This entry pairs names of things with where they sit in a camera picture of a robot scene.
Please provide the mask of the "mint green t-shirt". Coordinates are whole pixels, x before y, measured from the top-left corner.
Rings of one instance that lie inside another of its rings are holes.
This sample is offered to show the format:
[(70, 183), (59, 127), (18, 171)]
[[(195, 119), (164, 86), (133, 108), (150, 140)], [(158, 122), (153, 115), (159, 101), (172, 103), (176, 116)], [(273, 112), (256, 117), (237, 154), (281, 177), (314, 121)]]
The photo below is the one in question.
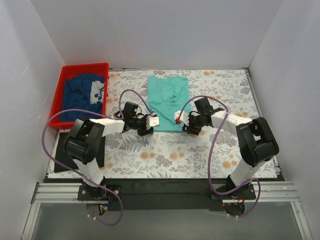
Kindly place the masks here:
[(154, 130), (163, 133), (180, 133), (182, 126), (175, 122), (175, 112), (180, 111), (190, 99), (189, 80), (184, 76), (147, 80), (147, 103), (159, 117), (159, 126)]

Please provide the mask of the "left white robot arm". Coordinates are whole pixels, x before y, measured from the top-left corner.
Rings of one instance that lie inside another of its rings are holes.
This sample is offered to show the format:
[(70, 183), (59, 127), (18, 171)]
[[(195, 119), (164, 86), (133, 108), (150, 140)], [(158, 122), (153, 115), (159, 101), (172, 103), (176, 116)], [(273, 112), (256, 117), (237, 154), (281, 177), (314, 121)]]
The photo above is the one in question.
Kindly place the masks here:
[(105, 200), (111, 194), (106, 190), (106, 178), (97, 163), (100, 144), (108, 135), (122, 134), (129, 130), (137, 131), (139, 136), (154, 133), (154, 127), (160, 125), (157, 114), (138, 112), (139, 106), (126, 102), (124, 109), (110, 118), (78, 118), (67, 134), (62, 149), (75, 162), (81, 173), (81, 184), (91, 198)]

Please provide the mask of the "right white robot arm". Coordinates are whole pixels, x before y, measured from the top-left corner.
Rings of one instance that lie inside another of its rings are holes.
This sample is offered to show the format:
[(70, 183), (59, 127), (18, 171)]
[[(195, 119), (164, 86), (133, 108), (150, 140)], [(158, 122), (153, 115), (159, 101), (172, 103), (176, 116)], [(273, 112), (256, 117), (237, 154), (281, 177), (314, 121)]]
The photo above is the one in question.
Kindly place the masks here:
[(224, 103), (213, 108), (210, 99), (204, 95), (193, 97), (196, 111), (181, 109), (174, 113), (174, 120), (176, 124), (183, 123), (182, 131), (187, 134), (199, 135), (203, 127), (212, 127), (218, 133), (224, 130), (237, 137), (241, 160), (227, 177), (225, 185), (215, 188), (211, 170), (207, 171), (209, 187), (215, 195), (237, 199), (254, 181), (260, 167), (279, 153), (279, 145), (265, 118), (252, 119), (231, 114)]

